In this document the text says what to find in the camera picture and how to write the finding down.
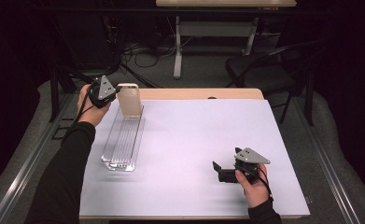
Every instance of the black sleeve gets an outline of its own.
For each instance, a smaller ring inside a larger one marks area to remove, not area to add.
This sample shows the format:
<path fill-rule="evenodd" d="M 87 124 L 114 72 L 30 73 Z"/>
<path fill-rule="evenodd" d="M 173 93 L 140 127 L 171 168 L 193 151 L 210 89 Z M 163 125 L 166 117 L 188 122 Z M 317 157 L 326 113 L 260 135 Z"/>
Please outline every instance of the black sleeve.
<path fill-rule="evenodd" d="M 252 224 L 282 223 L 280 215 L 273 209 L 272 199 L 269 199 L 254 208 L 248 208 L 248 214 Z"/>
<path fill-rule="evenodd" d="M 43 173 L 25 223 L 79 223 L 80 193 L 95 128 L 79 122 L 69 128 Z"/>

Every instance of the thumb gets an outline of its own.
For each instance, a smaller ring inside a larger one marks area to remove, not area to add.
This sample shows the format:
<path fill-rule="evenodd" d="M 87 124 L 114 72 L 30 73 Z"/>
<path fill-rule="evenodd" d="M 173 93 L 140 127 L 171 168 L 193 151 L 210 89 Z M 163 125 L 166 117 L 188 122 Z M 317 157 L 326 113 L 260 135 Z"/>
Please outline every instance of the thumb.
<path fill-rule="evenodd" d="M 237 178 L 238 183 L 241 184 L 245 192 L 249 192 L 252 190 L 252 185 L 248 182 L 248 180 L 241 171 L 236 170 L 235 177 Z"/>

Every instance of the human hand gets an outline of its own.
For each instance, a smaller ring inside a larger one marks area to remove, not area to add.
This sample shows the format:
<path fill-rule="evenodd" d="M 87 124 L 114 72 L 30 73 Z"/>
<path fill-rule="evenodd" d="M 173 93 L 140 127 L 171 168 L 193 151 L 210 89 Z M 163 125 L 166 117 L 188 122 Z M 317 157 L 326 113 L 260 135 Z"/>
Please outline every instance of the human hand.
<path fill-rule="evenodd" d="M 86 96 L 87 90 L 89 89 L 90 85 L 85 85 L 82 87 L 82 89 L 80 90 L 80 95 L 79 95 L 79 99 L 77 101 L 77 112 L 79 112 L 83 100 Z M 106 114 L 106 112 L 109 110 L 110 107 L 110 103 L 107 104 L 106 106 L 102 107 L 102 108 L 98 108 L 96 106 L 94 106 L 91 103 L 91 100 L 88 98 L 86 100 L 86 103 L 84 105 L 84 108 L 82 111 L 86 111 L 84 112 L 79 120 L 77 122 L 81 122 L 81 121 L 86 121 L 89 122 L 90 124 L 92 124 L 94 127 L 96 127 L 101 120 L 103 119 L 104 115 Z"/>
<path fill-rule="evenodd" d="M 259 177 L 267 182 L 266 167 L 264 164 L 259 164 L 259 168 L 263 171 L 259 171 Z M 239 170 L 235 171 L 235 177 L 244 189 L 246 202 L 248 203 L 249 208 L 256 207 L 269 199 L 269 191 L 261 181 L 257 180 L 255 183 L 250 184 L 244 174 Z"/>

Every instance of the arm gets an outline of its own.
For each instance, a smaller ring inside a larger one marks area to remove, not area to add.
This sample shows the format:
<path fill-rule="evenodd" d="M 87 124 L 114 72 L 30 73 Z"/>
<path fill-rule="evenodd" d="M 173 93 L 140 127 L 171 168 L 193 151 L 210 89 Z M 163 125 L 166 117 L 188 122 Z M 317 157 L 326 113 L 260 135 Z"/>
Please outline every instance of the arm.
<path fill-rule="evenodd" d="M 43 173 L 25 223 L 79 223 L 80 193 L 87 159 L 98 125 L 110 104 L 98 109 L 84 102 L 89 86 L 80 91 L 79 121 L 69 128 L 61 147 Z"/>
<path fill-rule="evenodd" d="M 260 172 L 260 178 L 267 180 L 266 167 L 260 164 L 259 168 L 263 171 Z M 235 172 L 235 177 L 244 189 L 249 218 L 253 224 L 282 223 L 281 217 L 273 209 L 273 198 L 269 197 L 269 192 L 263 183 L 257 181 L 251 185 L 243 173 L 238 170 Z"/>

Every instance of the smartphone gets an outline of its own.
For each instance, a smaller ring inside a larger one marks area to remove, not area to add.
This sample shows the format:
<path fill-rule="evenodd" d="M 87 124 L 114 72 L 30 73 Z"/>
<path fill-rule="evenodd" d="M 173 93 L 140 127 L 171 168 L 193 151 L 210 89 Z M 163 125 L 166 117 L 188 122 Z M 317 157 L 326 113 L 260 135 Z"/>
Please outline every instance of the smartphone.
<path fill-rule="evenodd" d="M 140 118 L 142 115 L 142 105 L 138 85 L 134 83 L 120 83 L 118 87 L 121 87 L 117 96 L 123 117 L 126 119 Z"/>

